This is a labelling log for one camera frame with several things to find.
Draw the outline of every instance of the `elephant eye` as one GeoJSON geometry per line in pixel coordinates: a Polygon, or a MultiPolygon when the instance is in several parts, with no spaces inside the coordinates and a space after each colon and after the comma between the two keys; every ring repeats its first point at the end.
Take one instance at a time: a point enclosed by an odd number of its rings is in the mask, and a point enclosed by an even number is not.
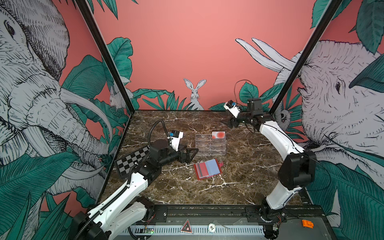
{"type": "Polygon", "coordinates": [[[337,82],[335,87],[337,92],[340,94],[340,82],[337,82]]]}
{"type": "Polygon", "coordinates": [[[11,25],[9,25],[9,22],[7,22],[6,20],[4,21],[4,26],[6,27],[11,37],[13,38],[13,36],[15,35],[15,30],[13,29],[13,27],[11,27],[11,25]]]}

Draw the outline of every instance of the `transparent plastic organizer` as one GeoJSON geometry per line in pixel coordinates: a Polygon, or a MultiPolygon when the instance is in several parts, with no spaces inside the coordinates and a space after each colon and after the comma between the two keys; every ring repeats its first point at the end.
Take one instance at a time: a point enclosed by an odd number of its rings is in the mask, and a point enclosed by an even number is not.
{"type": "Polygon", "coordinates": [[[212,134],[196,134],[195,144],[199,149],[197,156],[225,155],[226,138],[213,139],[212,134]]]}

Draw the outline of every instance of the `orange clip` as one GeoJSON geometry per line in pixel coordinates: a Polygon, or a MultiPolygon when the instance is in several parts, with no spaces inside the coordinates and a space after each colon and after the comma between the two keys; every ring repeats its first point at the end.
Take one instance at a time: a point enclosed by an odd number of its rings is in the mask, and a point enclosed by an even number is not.
{"type": "Polygon", "coordinates": [[[308,220],[302,220],[303,221],[303,227],[310,227],[313,228],[313,223],[308,220]]]}

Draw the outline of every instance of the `checkerboard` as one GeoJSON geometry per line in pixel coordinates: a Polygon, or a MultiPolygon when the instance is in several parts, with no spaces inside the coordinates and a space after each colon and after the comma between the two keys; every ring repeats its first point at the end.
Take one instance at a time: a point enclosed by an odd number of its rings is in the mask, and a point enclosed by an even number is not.
{"type": "Polygon", "coordinates": [[[149,153],[149,147],[144,146],[134,152],[131,152],[124,157],[115,160],[116,169],[118,171],[119,177],[125,179],[128,177],[130,168],[135,165],[135,162],[139,164],[143,157],[149,153]]]}

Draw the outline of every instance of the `triangular badge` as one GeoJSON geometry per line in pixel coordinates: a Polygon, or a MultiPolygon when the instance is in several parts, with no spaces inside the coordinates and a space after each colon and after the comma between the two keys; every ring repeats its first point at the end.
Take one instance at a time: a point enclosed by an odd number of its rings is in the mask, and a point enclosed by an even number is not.
{"type": "Polygon", "coordinates": [[[180,231],[183,233],[193,234],[191,224],[189,223],[189,219],[186,220],[186,222],[184,223],[180,231]]]}

